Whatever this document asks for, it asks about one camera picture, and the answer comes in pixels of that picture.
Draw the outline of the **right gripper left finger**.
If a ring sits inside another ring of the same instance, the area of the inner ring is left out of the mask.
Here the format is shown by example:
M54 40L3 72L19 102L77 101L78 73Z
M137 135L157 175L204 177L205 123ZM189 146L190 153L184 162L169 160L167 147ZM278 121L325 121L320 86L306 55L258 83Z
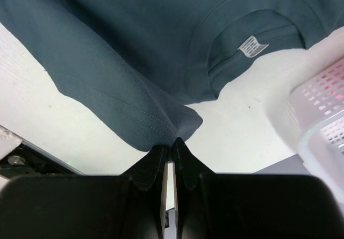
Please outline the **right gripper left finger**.
M27 175L1 189L1 238L163 238L168 148L121 175Z

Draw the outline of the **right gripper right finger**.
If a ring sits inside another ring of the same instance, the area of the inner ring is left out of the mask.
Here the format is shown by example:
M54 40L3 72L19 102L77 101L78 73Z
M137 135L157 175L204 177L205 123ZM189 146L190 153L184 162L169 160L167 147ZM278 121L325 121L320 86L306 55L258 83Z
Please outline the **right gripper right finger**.
M173 147L177 238L343 238L328 187L306 175L218 174Z

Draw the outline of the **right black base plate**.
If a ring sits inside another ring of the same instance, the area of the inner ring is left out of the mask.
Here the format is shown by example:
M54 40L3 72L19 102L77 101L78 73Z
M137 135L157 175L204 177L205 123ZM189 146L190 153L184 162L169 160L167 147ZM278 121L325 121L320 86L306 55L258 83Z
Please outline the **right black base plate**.
M27 175L82 175L71 165L24 141L1 157L1 176L11 179Z

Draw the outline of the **white plastic basket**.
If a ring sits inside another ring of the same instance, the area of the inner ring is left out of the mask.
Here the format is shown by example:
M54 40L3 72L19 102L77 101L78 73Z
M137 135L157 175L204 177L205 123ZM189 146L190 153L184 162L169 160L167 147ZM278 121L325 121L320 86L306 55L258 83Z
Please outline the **white plastic basket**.
M291 50L264 108L304 168L343 202L343 28L308 50Z

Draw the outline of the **blue t shirt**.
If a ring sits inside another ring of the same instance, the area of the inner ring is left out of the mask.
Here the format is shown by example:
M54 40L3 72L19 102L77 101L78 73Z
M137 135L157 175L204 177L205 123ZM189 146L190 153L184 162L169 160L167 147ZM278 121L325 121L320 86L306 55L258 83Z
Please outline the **blue t shirt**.
M343 0L1 0L1 23L57 89L130 146L190 138L260 56L343 26Z

